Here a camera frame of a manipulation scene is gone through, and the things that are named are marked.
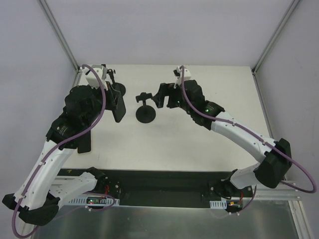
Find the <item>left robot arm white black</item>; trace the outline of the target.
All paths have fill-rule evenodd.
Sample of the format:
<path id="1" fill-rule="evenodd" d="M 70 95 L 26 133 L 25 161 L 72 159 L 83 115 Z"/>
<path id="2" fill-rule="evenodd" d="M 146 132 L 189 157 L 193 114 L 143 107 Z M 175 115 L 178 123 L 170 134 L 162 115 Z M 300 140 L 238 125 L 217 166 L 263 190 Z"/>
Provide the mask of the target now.
<path id="1" fill-rule="evenodd" d="M 77 196 L 92 192 L 105 196 L 109 191 L 106 175 L 95 167 L 63 186 L 52 185 L 65 161 L 76 151 L 91 151 L 91 130 L 105 110 L 115 122 L 126 113 L 120 88 L 109 83 L 104 88 L 81 85 L 65 97 L 62 114 L 53 121 L 35 166 L 18 191 L 6 194 L 2 203 L 13 217 L 35 226 L 48 224 L 58 211 Z"/>

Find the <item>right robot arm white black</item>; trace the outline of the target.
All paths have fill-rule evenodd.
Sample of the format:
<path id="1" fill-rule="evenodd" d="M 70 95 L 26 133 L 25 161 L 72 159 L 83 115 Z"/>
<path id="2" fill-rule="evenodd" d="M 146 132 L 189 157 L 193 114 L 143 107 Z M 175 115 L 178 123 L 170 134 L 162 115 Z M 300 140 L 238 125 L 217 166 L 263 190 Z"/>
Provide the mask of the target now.
<path id="1" fill-rule="evenodd" d="M 215 193 L 231 198 L 254 184 L 276 188 L 292 165 L 280 155 L 281 152 L 291 155 L 289 142 L 283 138 L 276 141 L 259 135 L 254 137 L 231 123 L 232 116 L 223 107 L 206 100 L 195 80 L 185 81 L 184 86 L 185 90 L 175 83 L 161 83 L 152 97 L 156 107 L 162 108 L 165 97 L 168 97 L 167 108 L 183 109 L 196 124 L 228 138 L 257 161 L 252 166 L 233 170 L 230 176 L 213 186 Z"/>

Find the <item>black smartphone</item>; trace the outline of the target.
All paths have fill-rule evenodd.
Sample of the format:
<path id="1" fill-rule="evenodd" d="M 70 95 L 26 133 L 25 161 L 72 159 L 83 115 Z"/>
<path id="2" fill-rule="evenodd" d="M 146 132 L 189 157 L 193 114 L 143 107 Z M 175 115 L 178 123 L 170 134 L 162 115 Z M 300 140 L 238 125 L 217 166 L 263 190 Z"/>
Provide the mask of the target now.
<path id="1" fill-rule="evenodd" d="M 126 106 L 120 91 L 114 91 L 115 108 L 112 110 L 115 122 L 119 123 L 126 114 Z"/>

